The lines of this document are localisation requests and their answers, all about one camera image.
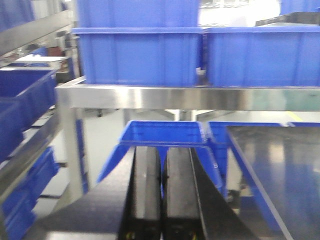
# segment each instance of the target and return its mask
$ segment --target metal rack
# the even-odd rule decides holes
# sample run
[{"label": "metal rack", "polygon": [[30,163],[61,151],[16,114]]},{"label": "metal rack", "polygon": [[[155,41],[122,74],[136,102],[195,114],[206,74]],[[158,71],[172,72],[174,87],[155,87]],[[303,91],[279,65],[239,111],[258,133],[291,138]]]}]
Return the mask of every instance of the metal rack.
[{"label": "metal rack", "polygon": [[[0,170],[0,206],[25,177],[60,129],[59,116],[53,111],[43,125],[35,126],[35,134],[15,150],[10,161]],[[0,209],[0,239],[6,240],[4,216]]]},{"label": "metal rack", "polygon": [[1,32],[0,67],[29,54],[29,44],[43,43],[45,36],[68,28],[70,24],[70,11],[66,10]]},{"label": "metal rack", "polygon": [[[30,44],[45,45],[47,36],[71,28],[70,11],[62,11],[6,31],[0,32],[0,67],[29,54]],[[55,110],[46,113],[46,120],[31,129],[35,132],[13,152],[8,163],[0,169],[0,206],[25,177],[28,170],[44,152],[60,129],[59,116]],[[0,239],[7,240],[5,218],[0,207]]]},{"label": "metal rack", "polygon": [[70,170],[70,202],[83,195],[77,125],[83,109],[320,111],[320,88],[172,88],[84,84],[80,77],[57,87]]}]

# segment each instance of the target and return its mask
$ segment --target stainless steel frame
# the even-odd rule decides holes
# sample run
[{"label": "stainless steel frame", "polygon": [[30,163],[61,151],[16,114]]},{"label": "stainless steel frame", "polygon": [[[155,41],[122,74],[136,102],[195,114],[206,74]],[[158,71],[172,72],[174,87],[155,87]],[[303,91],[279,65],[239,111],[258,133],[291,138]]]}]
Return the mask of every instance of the stainless steel frame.
[{"label": "stainless steel frame", "polygon": [[82,109],[320,111],[320,88],[174,88],[84,84],[57,87],[70,170],[70,201],[83,195],[76,122]]},{"label": "stainless steel frame", "polygon": [[1,32],[0,56],[71,24],[70,11],[62,11]]}]

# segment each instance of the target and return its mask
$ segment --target white floor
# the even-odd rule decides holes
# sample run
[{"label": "white floor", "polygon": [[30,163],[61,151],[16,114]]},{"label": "white floor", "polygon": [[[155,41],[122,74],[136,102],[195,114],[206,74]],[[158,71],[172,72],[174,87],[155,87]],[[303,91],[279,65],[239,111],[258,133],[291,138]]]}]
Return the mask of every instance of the white floor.
[{"label": "white floor", "polygon": [[[173,116],[163,114],[161,111],[131,111],[133,120],[173,120]],[[201,116],[202,121],[235,121],[235,122],[272,122],[284,126],[287,122],[320,122],[318,112],[250,112],[250,111],[215,111]],[[113,147],[118,143],[121,132],[124,129],[124,111],[112,110],[103,111],[102,117],[97,117],[97,111],[88,110],[85,112],[84,128],[86,140],[86,155],[88,161],[89,181],[91,186],[96,185],[98,174]],[[55,157],[58,163],[67,163],[66,150],[64,148],[64,136],[57,135],[51,144],[55,149]],[[229,189],[239,189],[241,172],[235,160],[229,161]],[[68,184],[68,168],[61,168],[43,194],[61,195]],[[58,200],[40,199],[35,208],[39,217],[49,214]]]}]

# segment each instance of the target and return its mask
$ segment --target black glossy surface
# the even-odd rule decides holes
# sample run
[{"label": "black glossy surface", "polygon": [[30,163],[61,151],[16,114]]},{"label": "black glossy surface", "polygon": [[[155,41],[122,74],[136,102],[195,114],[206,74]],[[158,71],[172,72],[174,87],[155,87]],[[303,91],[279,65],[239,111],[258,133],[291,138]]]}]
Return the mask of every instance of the black glossy surface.
[{"label": "black glossy surface", "polygon": [[189,148],[169,148],[163,174],[164,240],[192,240],[202,234]]},{"label": "black glossy surface", "polygon": [[191,149],[191,162],[205,240],[258,240],[228,206],[216,189],[195,149]]},{"label": "black glossy surface", "polygon": [[320,239],[320,128],[229,127],[251,188],[265,192],[287,239]]},{"label": "black glossy surface", "polygon": [[161,163],[155,147],[137,146],[127,233],[135,240],[161,236]]},{"label": "black glossy surface", "polygon": [[87,195],[40,219],[27,240],[117,240],[123,238],[135,148]]}]

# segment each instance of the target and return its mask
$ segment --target blue plastic crate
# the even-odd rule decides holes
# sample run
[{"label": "blue plastic crate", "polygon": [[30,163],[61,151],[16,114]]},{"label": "blue plastic crate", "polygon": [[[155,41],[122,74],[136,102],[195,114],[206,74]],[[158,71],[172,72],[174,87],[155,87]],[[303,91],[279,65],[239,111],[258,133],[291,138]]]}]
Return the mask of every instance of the blue plastic crate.
[{"label": "blue plastic crate", "polygon": [[215,87],[320,85],[318,26],[213,27],[207,77]]},{"label": "blue plastic crate", "polygon": [[0,7],[0,32],[3,32],[8,29],[6,17],[7,15],[5,9],[3,7]]},{"label": "blue plastic crate", "polygon": [[198,121],[130,121],[120,143],[131,146],[204,146],[207,143]]},{"label": "blue plastic crate", "polygon": [[54,150],[48,147],[29,170],[20,187],[29,189],[31,197],[36,201],[58,171],[59,165],[55,162]]},{"label": "blue plastic crate", "polygon": [[6,28],[10,29],[35,19],[30,0],[0,0]]},{"label": "blue plastic crate", "polygon": [[75,28],[86,83],[192,87],[198,27]]},{"label": "blue plastic crate", "polygon": [[320,127],[320,122],[295,121],[288,122],[290,127]]},{"label": "blue plastic crate", "polygon": [[21,240],[35,222],[35,214],[28,205],[20,204],[6,219],[5,226],[9,240]]},{"label": "blue plastic crate", "polygon": [[23,118],[20,106],[13,101],[0,101],[0,163],[23,141]]},{"label": "blue plastic crate", "polygon": [[[117,145],[112,153],[110,154],[110,157],[105,162],[104,166],[102,167],[102,170],[98,176],[97,182],[100,183],[121,161],[121,159],[126,155],[127,151],[129,150],[130,145]],[[163,146],[157,146],[156,147],[159,151],[161,163],[163,166],[163,163],[165,162],[167,151],[169,149],[169,146],[163,147]],[[210,149],[205,146],[199,146],[196,147],[196,152],[199,157],[199,160],[206,171],[207,175],[211,179],[211,181],[214,183],[215,187],[221,191],[223,184],[220,177],[220,173],[218,170],[218,166],[216,164],[215,158],[212,155]]]},{"label": "blue plastic crate", "polygon": [[318,12],[320,8],[319,0],[281,0],[280,15],[295,12]]},{"label": "blue plastic crate", "polygon": [[229,126],[265,126],[281,127],[274,122],[240,122],[240,121],[209,121],[208,122],[208,146],[211,148],[224,184],[224,196],[227,197],[228,178],[228,148],[230,141],[227,127]]},{"label": "blue plastic crate", "polygon": [[199,0],[78,0],[82,28],[196,27]]},{"label": "blue plastic crate", "polygon": [[0,70],[0,101],[19,102],[24,130],[56,103],[55,72],[54,70]]}]

